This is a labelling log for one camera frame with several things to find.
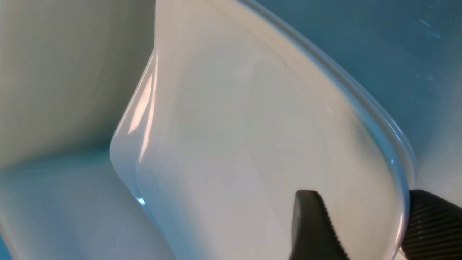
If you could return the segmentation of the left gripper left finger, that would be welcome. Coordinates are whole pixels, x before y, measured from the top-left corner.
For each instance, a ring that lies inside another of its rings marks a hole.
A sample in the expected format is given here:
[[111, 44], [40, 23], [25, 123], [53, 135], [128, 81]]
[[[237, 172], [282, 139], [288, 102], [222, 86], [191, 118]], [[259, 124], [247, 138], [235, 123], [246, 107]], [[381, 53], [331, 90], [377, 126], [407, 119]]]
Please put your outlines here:
[[295, 193], [290, 260], [348, 260], [320, 194]]

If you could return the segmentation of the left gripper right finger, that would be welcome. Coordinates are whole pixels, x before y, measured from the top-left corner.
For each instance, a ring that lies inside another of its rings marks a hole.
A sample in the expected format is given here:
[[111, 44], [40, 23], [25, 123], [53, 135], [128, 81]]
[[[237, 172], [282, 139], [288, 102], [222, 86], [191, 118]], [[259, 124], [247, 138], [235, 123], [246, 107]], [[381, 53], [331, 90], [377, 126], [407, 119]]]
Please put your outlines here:
[[408, 260], [460, 260], [461, 207], [430, 192], [411, 190], [409, 224], [401, 248]]

